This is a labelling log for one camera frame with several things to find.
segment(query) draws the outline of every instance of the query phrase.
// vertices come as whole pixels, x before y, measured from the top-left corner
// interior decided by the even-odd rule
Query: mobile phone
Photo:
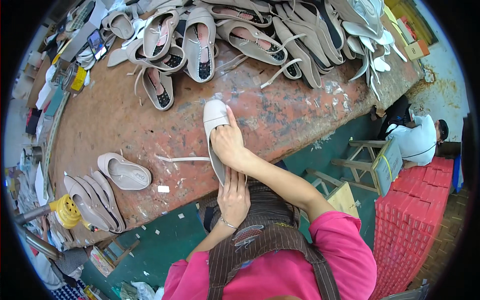
[[[107,53],[107,47],[105,47],[105,42],[98,29],[95,29],[92,34],[89,35],[87,41],[96,60],[99,60]]]

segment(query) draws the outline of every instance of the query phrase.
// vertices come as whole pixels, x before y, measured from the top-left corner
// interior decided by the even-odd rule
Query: green floor
[[[284,159],[288,169],[300,175],[305,168],[313,168],[334,178],[352,177],[350,169],[330,164],[332,158],[347,158],[352,149],[348,147],[348,140],[374,139],[380,128],[380,121],[371,122],[369,116],[356,118],[338,128],[335,133],[323,140],[305,147],[297,153]],[[360,234],[365,242],[373,248],[373,232],[375,229],[374,200],[378,195],[374,192],[351,186],[353,197],[361,204],[358,213],[362,220]],[[162,287],[167,278],[168,268],[175,261],[187,257],[190,251],[205,237],[204,230],[197,217],[194,203],[178,208],[169,214],[159,217],[146,224],[146,230],[136,228],[122,234],[118,240],[124,246],[129,246],[136,240],[135,234],[140,236],[140,244],[133,250],[134,257],[127,256],[117,268],[105,278],[87,262],[82,273],[82,280],[86,284],[93,284],[103,291],[110,299],[118,299],[112,287],[120,287],[122,281],[143,281],[154,286]],[[310,239],[308,226],[303,222],[301,232]]]

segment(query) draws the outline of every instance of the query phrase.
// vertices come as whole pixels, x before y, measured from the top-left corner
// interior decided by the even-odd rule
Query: black cap
[[[448,126],[447,126],[447,122],[445,122],[445,120],[438,120],[438,122],[440,123],[438,125],[438,130],[440,131],[440,139],[442,141],[446,140],[447,137],[448,137]]]

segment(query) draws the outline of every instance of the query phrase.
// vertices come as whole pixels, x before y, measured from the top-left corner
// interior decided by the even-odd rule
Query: woman's left hand
[[[235,227],[247,217],[250,209],[250,192],[245,185],[245,175],[227,167],[225,184],[218,187],[218,206],[225,222]]]

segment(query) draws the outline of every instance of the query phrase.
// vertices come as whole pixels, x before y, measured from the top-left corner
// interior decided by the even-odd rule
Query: rusty table surface
[[[388,22],[385,27],[399,40]],[[116,41],[113,48],[120,47]],[[220,55],[217,66],[239,54],[224,41],[217,41]],[[157,156],[208,156],[203,126],[206,101],[220,99],[232,107],[243,133],[246,147],[267,161],[278,161],[360,115],[372,105],[387,108],[423,75],[416,63],[403,62],[396,53],[386,57],[390,72],[379,73],[377,91],[381,101],[367,87],[365,75],[349,83],[361,60],[348,60],[322,76],[322,88],[309,89],[301,80],[279,76],[260,89],[279,67],[247,59],[230,72],[217,72],[213,80],[199,84],[185,74],[173,78],[175,103],[168,111],[155,109],[139,82],[139,98],[133,93],[136,76],[130,62],[107,67],[107,58],[91,70],[91,83],[70,97],[55,139],[49,167],[56,199],[66,194],[64,172],[70,176],[91,175],[97,157],[106,152],[120,153],[127,160],[148,168],[152,183],[140,191],[120,190],[110,180],[117,205],[127,228],[141,226],[158,216],[192,202],[218,189],[209,162],[161,161]],[[167,185],[169,193],[159,193]],[[109,232],[89,232],[82,225],[70,230],[80,247],[104,240]]]

